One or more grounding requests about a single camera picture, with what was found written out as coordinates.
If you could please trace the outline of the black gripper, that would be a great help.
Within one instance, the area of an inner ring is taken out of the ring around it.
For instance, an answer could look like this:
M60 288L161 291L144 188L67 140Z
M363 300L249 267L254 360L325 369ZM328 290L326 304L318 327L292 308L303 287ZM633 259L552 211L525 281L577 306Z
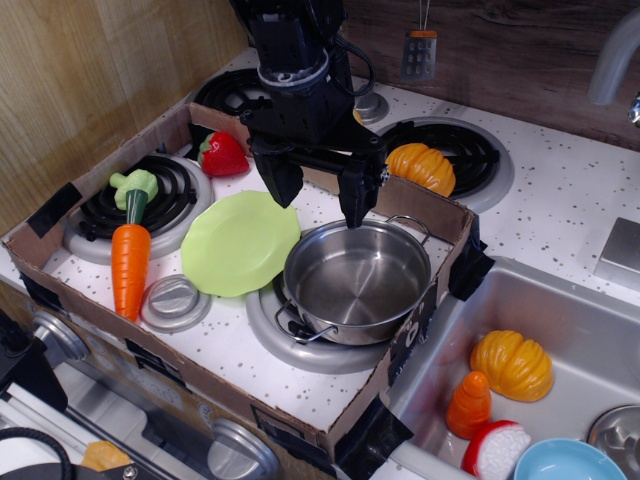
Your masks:
M353 116L355 97L345 47L259 47L257 76L270 102L242 122L274 201L287 208L303 186L302 168L338 175L346 225L355 229L377 204L386 181L384 142Z

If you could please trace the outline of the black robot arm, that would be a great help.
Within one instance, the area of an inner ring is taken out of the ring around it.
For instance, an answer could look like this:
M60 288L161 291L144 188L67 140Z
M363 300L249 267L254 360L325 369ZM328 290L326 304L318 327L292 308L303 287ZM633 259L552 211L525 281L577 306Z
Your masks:
M341 34L340 1L235 1L234 11L258 53L257 74L267 107L240 120L273 199L287 207L302 188L305 168L336 176L348 227L359 227L386 179L386 144L354 116L356 89L349 57L366 54Z

